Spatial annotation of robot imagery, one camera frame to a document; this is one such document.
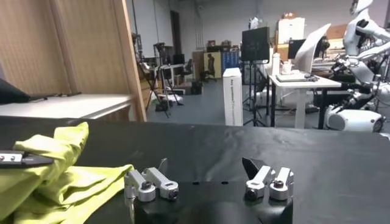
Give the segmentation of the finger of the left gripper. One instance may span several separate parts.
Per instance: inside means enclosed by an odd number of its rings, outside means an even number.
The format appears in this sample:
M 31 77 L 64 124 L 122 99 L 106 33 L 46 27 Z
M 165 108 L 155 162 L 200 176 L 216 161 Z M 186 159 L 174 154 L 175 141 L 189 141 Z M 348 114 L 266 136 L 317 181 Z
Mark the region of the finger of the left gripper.
M 47 166 L 54 162 L 48 158 L 33 153 L 18 150 L 1 150 L 2 169 L 22 169 L 30 167 Z

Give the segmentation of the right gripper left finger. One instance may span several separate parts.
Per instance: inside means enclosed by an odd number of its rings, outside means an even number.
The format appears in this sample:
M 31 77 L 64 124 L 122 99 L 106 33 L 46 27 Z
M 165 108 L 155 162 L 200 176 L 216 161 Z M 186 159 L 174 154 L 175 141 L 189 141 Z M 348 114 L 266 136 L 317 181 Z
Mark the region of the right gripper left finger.
M 167 158 L 163 158 L 157 168 L 148 167 L 142 172 L 136 169 L 128 171 L 124 175 L 125 198 L 137 198 L 141 202 L 151 202 L 156 196 L 168 201 L 176 200 L 179 195 L 179 184 L 165 175 L 167 171 Z

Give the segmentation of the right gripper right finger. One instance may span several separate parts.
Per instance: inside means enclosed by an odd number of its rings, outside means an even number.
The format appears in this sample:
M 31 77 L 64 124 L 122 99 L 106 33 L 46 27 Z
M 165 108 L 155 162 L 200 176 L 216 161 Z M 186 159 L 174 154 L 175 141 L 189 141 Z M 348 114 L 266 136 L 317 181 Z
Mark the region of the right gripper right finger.
M 248 180 L 244 198 L 255 201 L 263 198 L 268 189 L 269 198 L 276 201 L 286 201 L 294 194 L 294 172 L 287 167 L 282 167 L 276 172 L 264 161 L 251 158 L 242 158 L 242 165 Z

